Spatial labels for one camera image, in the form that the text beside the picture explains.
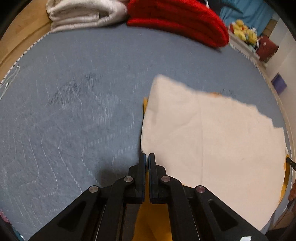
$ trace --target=blue fabric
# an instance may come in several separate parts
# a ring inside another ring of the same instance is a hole
[[[226,26],[241,19],[249,28],[255,27],[257,35],[263,32],[274,14],[274,10],[263,0],[228,0],[228,2],[240,9],[243,14],[228,7],[222,8],[220,18]]]

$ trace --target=beige cloth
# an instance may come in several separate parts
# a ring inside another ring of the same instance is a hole
[[[52,32],[103,27],[127,16],[127,7],[117,0],[48,0],[46,10]]]
[[[257,108],[157,76],[141,148],[184,185],[204,185],[261,230],[277,208],[285,176],[282,128]]]

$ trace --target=folded red cloth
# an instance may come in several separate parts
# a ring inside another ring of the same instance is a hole
[[[223,21],[197,0],[130,0],[128,14],[129,26],[177,33],[211,47],[229,42]]]

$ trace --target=wooden surface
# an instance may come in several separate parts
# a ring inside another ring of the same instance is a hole
[[[50,31],[45,4],[47,0],[33,0],[13,20],[0,40],[0,81],[13,63],[35,41]]]

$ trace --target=gray fabric surface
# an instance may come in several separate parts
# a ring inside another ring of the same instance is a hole
[[[50,34],[18,65],[0,101],[0,207],[26,239],[137,163],[142,101],[157,74],[254,104],[285,127],[258,70],[228,46],[119,25]]]

